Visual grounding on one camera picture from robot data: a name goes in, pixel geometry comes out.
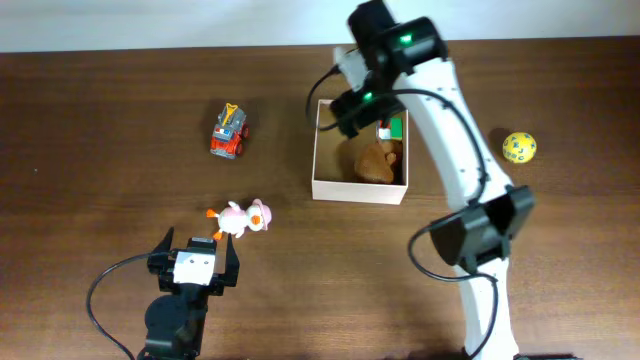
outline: toy truck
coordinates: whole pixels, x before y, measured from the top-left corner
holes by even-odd
[[[238,105],[227,103],[218,115],[218,123],[211,136],[211,153],[235,159],[242,155],[242,141],[249,137],[249,127],[245,123],[247,116]]]

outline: cardboard box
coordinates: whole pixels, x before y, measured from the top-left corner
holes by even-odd
[[[331,100],[318,101],[316,125],[328,125],[333,119]],[[398,114],[402,119],[402,179],[396,185],[366,184],[358,182],[354,164],[360,151],[376,141],[376,126],[371,124],[353,139],[347,139],[339,130],[316,130],[313,153],[311,192],[314,200],[352,201],[377,204],[402,202],[409,187],[409,113]]]

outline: white wall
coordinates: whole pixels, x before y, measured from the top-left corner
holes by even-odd
[[[352,42],[364,0],[0,0],[0,52]],[[640,0],[387,0],[445,39],[640,34]]]

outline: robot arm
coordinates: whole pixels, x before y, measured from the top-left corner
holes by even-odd
[[[373,121],[409,110],[454,211],[433,223],[438,224],[432,230],[436,249],[458,276],[487,274],[496,280],[495,292],[486,279],[459,282],[466,352],[482,347],[474,359],[512,360],[518,346],[509,318],[508,256],[511,240],[533,207],[533,196],[526,187],[513,187],[488,150],[446,46],[428,19],[396,24],[384,3],[374,0],[358,7],[349,26],[359,50],[336,52],[337,66],[352,87],[331,104],[337,127],[353,137]],[[496,318],[487,334],[495,293]]]

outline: yellow ball with black spots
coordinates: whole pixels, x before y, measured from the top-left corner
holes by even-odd
[[[514,164],[524,164],[533,159],[538,145],[527,133],[513,133],[502,143],[502,155]]]

